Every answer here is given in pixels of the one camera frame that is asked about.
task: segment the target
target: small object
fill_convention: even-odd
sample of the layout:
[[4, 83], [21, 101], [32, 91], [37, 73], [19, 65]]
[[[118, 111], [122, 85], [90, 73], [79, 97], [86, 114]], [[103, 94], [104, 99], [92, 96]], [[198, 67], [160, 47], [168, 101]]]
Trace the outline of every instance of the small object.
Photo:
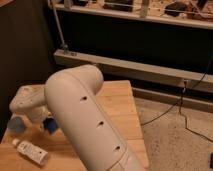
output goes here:
[[43, 122], [44, 129], [47, 129], [50, 134], [58, 129], [58, 125], [53, 118], [46, 118]]
[[131, 12], [133, 9], [133, 0], [105, 0], [104, 2], [104, 9], [126, 12]]
[[186, 11], [186, 9], [187, 5], [183, 2], [174, 2], [166, 6], [164, 13], [173, 17], [177, 17], [181, 12]]
[[7, 127], [14, 133], [22, 133], [25, 131], [26, 126], [21, 117], [16, 116], [9, 120]]
[[213, 153], [211, 153], [210, 168], [213, 169]]
[[15, 138], [12, 141], [12, 144], [17, 148], [17, 151], [19, 153], [27, 156], [38, 165], [44, 165], [45, 161], [49, 158], [49, 154], [47, 151], [33, 145], [29, 141], [20, 141], [19, 139]]

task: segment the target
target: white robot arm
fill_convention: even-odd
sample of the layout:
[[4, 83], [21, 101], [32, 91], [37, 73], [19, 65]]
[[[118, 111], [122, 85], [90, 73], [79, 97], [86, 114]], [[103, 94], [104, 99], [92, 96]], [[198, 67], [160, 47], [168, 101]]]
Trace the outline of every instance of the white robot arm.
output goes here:
[[53, 74], [44, 90], [33, 93], [25, 101], [28, 105], [15, 103], [15, 97], [10, 109], [22, 112], [23, 107], [46, 103], [88, 171], [145, 171], [96, 101], [102, 83], [95, 66], [65, 69]]

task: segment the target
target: power cord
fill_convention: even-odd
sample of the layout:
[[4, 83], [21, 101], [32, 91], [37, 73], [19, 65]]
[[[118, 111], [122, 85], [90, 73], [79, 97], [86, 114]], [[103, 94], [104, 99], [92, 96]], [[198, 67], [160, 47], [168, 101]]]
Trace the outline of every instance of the power cord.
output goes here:
[[[206, 70], [205, 70], [203, 76], [201, 77], [201, 79], [200, 79], [199, 81], [197, 81], [197, 82], [190, 88], [191, 90], [195, 89], [195, 88], [203, 81], [203, 79], [205, 78], [206, 74], [208, 73], [208, 71], [209, 71], [209, 69], [210, 69], [210, 66], [211, 66], [211, 63], [212, 63], [212, 59], [213, 59], [213, 52], [212, 52], [212, 54], [211, 54], [211, 56], [210, 56], [210, 59], [209, 59], [209, 61], [208, 61], [208, 64], [207, 64], [207, 67], [206, 67]], [[177, 104], [179, 104], [179, 102], [180, 102], [180, 106], [182, 106], [182, 105], [183, 105], [183, 96], [186, 94], [186, 88], [187, 88], [186, 86], [187, 86], [187, 85], [185, 85], [184, 90], [183, 90], [183, 92], [181, 93], [180, 98], [177, 99], [177, 100], [176, 100], [165, 112], [163, 112], [161, 115], [157, 116], [156, 118], [151, 119], [151, 120], [148, 121], [148, 122], [142, 123], [141, 126], [146, 126], [146, 125], [148, 125], [148, 124], [154, 122], [155, 120], [158, 120], [159, 118], [163, 117], [163, 116], [166, 115], [169, 111], [171, 111]]]
[[183, 102], [184, 102], [184, 101], [183, 101], [183, 98], [184, 98], [184, 94], [185, 94], [185, 92], [186, 92], [186, 89], [187, 89], [187, 82], [184, 82], [184, 89], [183, 89], [182, 94], [181, 94], [181, 97], [180, 97], [179, 114], [180, 114], [180, 116], [183, 116], [184, 119], [185, 119], [185, 129], [186, 129], [187, 131], [189, 131], [189, 132], [191, 132], [191, 133], [193, 133], [193, 134], [195, 134], [195, 135], [197, 135], [197, 136], [199, 136], [199, 137], [201, 137], [201, 138], [203, 138], [203, 139], [205, 139], [205, 140], [207, 140], [207, 141], [213, 143], [213, 140], [212, 140], [211, 138], [209, 138], [209, 137], [207, 137], [207, 136], [205, 136], [205, 135], [203, 135], [203, 134], [200, 134], [200, 133], [198, 133], [198, 132], [195, 132], [195, 131], [189, 129], [189, 127], [188, 127], [188, 118], [187, 118], [186, 115], [184, 115], [184, 114], [182, 113], [182, 106], [183, 106]]

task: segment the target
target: wall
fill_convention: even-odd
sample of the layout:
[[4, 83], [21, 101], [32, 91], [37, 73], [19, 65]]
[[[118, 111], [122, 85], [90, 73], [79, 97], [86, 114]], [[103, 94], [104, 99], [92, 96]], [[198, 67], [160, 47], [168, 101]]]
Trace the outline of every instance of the wall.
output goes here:
[[0, 8], [0, 135], [20, 85], [43, 83], [55, 70], [45, 0], [15, 0]]
[[195, 72], [213, 55], [213, 30], [64, 11], [60, 17], [74, 51]]

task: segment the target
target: wooden tabletop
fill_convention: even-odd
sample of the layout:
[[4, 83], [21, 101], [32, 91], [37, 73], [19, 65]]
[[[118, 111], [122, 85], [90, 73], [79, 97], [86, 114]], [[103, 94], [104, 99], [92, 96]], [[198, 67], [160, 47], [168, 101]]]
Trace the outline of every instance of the wooden tabletop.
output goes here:
[[[97, 99], [118, 131], [139, 157], [143, 166], [148, 167], [149, 161], [129, 81], [104, 82], [103, 88], [97, 94]], [[12, 133], [10, 130], [5, 132], [0, 144], [1, 171], [86, 171], [72, 145], [60, 129], [50, 135], [42, 131], [39, 126], [31, 124], [26, 117], [23, 120], [27, 126], [24, 133], [19, 135]], [[21, 156], [11, 145], [14, 138], [29, 140], [34, 145], [47, 150], [51, 157], [45, 166], [39, 167]]]

